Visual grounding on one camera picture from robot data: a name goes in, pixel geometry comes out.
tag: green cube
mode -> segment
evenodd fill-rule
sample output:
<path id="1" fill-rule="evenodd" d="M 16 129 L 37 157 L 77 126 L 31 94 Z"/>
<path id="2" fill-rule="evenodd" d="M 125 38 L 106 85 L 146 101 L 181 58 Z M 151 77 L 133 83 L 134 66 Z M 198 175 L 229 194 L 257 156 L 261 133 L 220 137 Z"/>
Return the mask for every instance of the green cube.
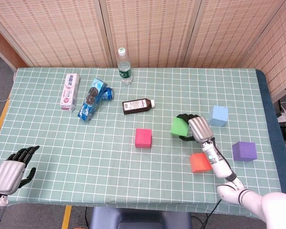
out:
<path id="1" fill-rule="evenodd" d="M 174 118 L 171 134 L 176 136 L 187 136 L 189 125 L 181 118 Z"/>

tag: beige wall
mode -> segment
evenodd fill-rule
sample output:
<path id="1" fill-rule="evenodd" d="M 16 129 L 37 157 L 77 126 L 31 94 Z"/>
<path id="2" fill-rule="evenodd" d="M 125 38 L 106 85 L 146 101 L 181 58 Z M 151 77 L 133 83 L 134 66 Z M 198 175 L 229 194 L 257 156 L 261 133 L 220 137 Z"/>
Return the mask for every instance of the beige wall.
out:
<path id="1" fill-rule="evenodd" d="M 29 66 L 113 67 L 116 50 L 125 47 L 134 67 L 261 68 L 275 94 L 286 83 L 282 61 L 271 70 L 272 55 L 279 60 L 286 53 L 270 40 L 284 33 L 279 42 L 286 43 L 286 14 L 276 17 L 282 4 L 286 0 L 0 0 L 0 32 Z M 264 42 L 268 64 L 260 54 Z"/>

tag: orange cube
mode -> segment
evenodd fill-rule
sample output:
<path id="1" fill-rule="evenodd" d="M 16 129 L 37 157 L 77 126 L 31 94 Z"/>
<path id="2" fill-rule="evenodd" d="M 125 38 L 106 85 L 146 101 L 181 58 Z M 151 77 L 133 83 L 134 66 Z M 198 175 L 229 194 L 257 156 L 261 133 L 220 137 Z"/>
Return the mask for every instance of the orange cube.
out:
<path id="1" fill-rule="evenodd" d="M 212 169 L 204 153 L 192 154 L 190 161 L 193 173 L 200 173 Z"/>

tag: white box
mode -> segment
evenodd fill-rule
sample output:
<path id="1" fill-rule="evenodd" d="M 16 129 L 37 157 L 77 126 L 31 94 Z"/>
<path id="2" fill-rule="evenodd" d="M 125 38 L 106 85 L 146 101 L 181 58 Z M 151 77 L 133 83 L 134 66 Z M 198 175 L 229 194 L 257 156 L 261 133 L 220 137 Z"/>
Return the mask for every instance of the white box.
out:
<path id="1" fill-rule="evenodd" d="M 76 73 L 66 74 L 65 84 L 61 95 L 62 110 L 73 111 L 76 108 L 78 89 L 81 78 Z"/>

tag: pink cube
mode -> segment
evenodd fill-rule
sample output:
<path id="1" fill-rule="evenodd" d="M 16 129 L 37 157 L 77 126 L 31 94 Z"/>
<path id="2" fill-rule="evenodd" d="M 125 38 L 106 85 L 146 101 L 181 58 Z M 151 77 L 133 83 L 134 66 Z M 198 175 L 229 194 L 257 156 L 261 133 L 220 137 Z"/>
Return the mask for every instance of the pink cube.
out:
<path id="1" fill-rule="evenodd" d="M 151 148 L 152 147 L 152 130 L 139 129 L 135 130 L 135 147 Z"/>

